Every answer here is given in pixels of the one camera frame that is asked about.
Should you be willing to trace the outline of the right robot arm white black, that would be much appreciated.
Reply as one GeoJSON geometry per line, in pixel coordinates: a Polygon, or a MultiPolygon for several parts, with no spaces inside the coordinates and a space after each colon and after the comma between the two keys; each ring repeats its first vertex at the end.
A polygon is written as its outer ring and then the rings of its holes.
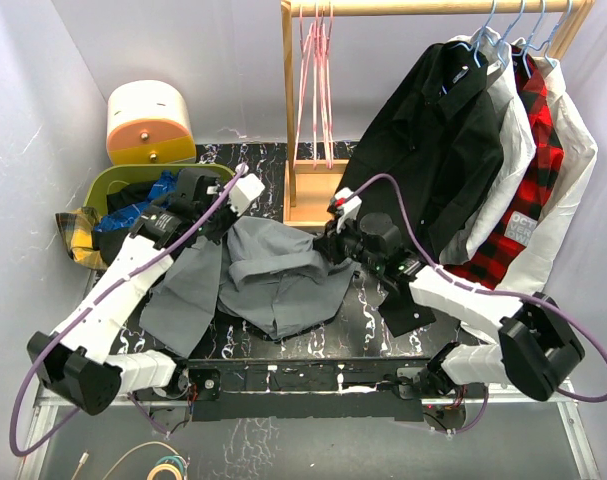
{"type": "Polygon", "coordinates": [[[477,346],[447,343],[419,373],[402,379],[423,395],[449,397],[464,385],[499,383],[546,401],[585,356],[551,303],[447,281],[403,245],[386,214],[335,218],[313,246],[329,262],[353,260],[379,280],[386,296],[378,311],[393,336],[430,325],[436,312],[485,335],[477,346]]]}

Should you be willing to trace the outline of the grey button shirt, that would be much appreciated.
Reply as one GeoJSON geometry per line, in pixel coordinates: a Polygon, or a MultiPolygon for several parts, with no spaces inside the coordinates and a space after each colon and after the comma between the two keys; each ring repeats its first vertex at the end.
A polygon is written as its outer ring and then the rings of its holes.
{"type": "Polygon", "coordinates": [[[220,243],[200,238],[178,256],[153,288],[139,324],[183,357],[216,312],[278,341],[332,319],[356,269],[351,260],[324,259],[309,233],[244,216],[220,243]]]}

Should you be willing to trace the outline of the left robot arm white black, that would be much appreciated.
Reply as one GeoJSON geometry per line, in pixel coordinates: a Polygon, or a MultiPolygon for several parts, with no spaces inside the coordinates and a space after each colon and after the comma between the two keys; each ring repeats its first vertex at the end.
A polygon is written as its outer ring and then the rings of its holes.
{"type": "Polygon", "coordinates": [[[155,350],[114,355],[113,341],[150,288],[199,238],[218,240],[253,202],[242,188],[262,183],[240,164],[228,183],[183,169],[175,191],[151,202],[128,231],[120,251],[77,309],[51,334],[35,333],[27,351],[40,383],[89,415],[119,395],[157,388],[177,399],[190,376],[155,350]]]}

